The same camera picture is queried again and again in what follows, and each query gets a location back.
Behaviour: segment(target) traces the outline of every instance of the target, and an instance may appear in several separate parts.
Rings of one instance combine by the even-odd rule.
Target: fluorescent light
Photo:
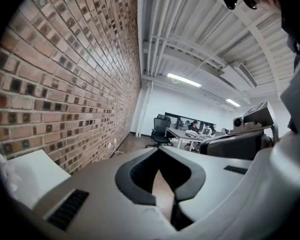
[[[236,107],[240,107],[240,105],[238,103],[234,102],[232,99],[228,98],[225,101],[231,103],[232,105],[235,105]]]
[[[193,86],[196,86],[196,87],[200,87],[200,86],[201,86],[200,83],[191,81],[191,80],[189,80],[189,79],[183,78],[183,77],[178,76],[178,75],[175,75],[175,74],[170,74],[170,73],[169,73],[169,74],[167,75],[167,77],[168,77],[168,78],[177,79],[177,80],[179,80],[179,81],[188,83],[188,84],[193,85]]]

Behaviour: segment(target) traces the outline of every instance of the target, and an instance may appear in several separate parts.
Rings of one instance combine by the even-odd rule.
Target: cable
[[[114,153],[123,153],[123,154],[125,154],[125,152],[116,151],[116,147],[117,147],[117,142],[115,142],[115,144],[114,144]]]

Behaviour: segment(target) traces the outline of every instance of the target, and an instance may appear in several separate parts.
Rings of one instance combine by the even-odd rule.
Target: black vent
[[[246,172],[248,171],[248,169],[235,167],[235,166],[231,166],[231,165],[227,165],[226,167],[224,167],[224,170],[234,172],[234,173],[237,173],[237,174],[243,174],[243,175],[245,175]]]
[[[47,219],[47,222],[65,231],[78,213],[89,193],[76,189]]]

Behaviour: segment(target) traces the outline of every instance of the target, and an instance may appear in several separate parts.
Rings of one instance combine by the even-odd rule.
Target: vent grille
[[[65,231],[84,204],[88,195],[88,192],[76,189],[47,219],[47,222]]]
[[[242,70],[242,72],[246,75],[246,77],[250,80],[250,82],[254,85],[254,87],[257,87],[256,81],[254,80],[254,78],[251,76],[251,74],[248,72],[248,70],[242,63],[240,63],[239,69]]]
[[[240,167],[235,167],[235,166],[231,166],[231,165],[227,165],[224,170],[230,171],[230,172],[234,172],[237,174],[243,174],[245,175],[246,172],[248,171],[248,169],[246,168],[240,168]]]

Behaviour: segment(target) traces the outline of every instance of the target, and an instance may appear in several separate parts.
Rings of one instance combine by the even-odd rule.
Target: brick wall
[[[0,42],[1,153],[107,159],[141,87],[137,32],[137,0],[25,0]]]

